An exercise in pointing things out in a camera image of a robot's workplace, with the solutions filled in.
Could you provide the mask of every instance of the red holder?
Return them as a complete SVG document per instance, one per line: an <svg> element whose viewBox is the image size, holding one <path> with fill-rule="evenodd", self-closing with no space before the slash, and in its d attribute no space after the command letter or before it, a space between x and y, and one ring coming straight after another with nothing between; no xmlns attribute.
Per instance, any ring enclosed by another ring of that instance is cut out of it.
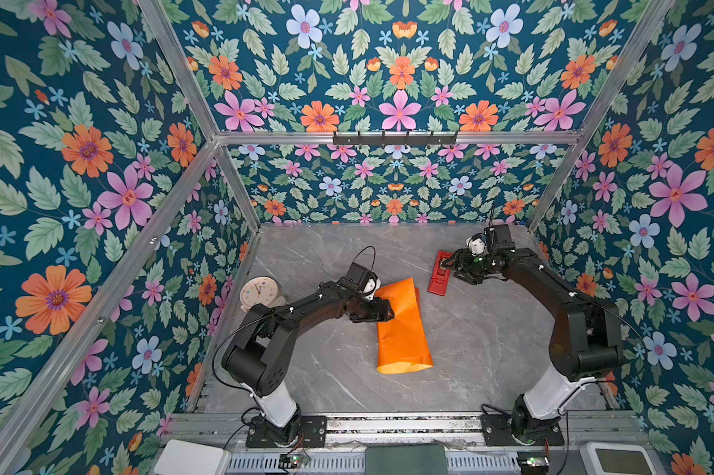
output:
<svg viewBox="0 0 714 475"><path fill-rule="evenodd" d="M436 255L436 265L434 265L434 272L431 274L431 282L428 283L428 292L442 296L447 294L451 270L442 268L441 261L450 257L452 257L452 253L446 251L439 251Z"/></svg>

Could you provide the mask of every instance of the gray marble surface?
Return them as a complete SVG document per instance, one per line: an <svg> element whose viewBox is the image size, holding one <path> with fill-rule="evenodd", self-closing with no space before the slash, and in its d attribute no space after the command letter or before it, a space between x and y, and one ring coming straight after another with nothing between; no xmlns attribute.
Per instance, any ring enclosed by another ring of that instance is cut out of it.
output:
<svg viewBox="0 0 714 475"><path fill-rule="evenodd" d="M378 250L374 271L382 283L412 277L420 290L434 367L381 375L375 324L326 321L298 339L286 376L305 413L478 410L481 403L510 409L517 395L536 383L550 364L554 320L523 287L499 280L470 286L452 278L446 296L427 292L437 252L464 246L481 229L472 224L263 229L248 277L273 277L289 301L312 293L321 281L337 280L366 245ZM511 229L519 247L536 248L524 226ZM369 254L358 262L369 265ZM240 309L234 318L243 318ZM229 381L224 370L218 373ZM215 384L204 412L241 412L251 405L247 393ZM569 408L604 409L605 400L596 385L588 385Z"/></svg>

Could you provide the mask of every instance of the black mounting plate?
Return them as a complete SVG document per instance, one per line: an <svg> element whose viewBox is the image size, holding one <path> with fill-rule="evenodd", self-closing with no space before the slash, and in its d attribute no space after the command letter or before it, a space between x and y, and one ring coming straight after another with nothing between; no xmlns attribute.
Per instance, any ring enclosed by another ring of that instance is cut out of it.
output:
<svg viewBox="0 0 714 475"><path fill-rule="evenodd" d="M555 432L552 428L550 428L541 432L530 433L529 437L534 442L533 444L526 444L513 436L510 423L508 423L509 419L509 416L505 416L503 414L484 413L481 415L481 428L483 430L484 440L486 441L487 447L503 445L544 445L545 439L549 443L550 447L565 445L563 434L560 432L559 427L558 432Z"/></svg>
<svg viewBox="0 0 714 475"><path fill-rule="evenodd" d="M302 416L302 422L300 423L300 430L304 433L304 446L305 448L314 447L320 448L325 447L325 436L328 432L328 418L325 416ZM267 430L257 430L246 437L246 447L247 448L280 448L273 442L272 439L267 437Z"/></svg>

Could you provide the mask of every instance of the white clock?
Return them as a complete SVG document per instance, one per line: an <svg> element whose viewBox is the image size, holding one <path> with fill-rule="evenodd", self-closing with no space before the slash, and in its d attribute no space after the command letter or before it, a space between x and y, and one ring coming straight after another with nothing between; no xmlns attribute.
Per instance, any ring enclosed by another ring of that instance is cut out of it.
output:
<svg viewBox="0 0 714 475"><path fill-rule="evenodd" d="M257 277L249 280L241 288L241 310L248 312L257 303L275 307L286 303L280 295L278 284L271 277Z"/></svg>

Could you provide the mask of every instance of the orange paper bag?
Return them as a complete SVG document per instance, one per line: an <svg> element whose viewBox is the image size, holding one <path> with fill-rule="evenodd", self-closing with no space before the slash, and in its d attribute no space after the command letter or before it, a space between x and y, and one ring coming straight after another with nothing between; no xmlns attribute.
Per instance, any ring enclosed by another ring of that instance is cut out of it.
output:
<svg viewBox="0 0 714 475"><path fill-rule="evenodd" d="M388 299L394 319L378 324L378 372L395 375L432 368L423 322L419 290L412 279L381 287L375 296Z"/></svg>

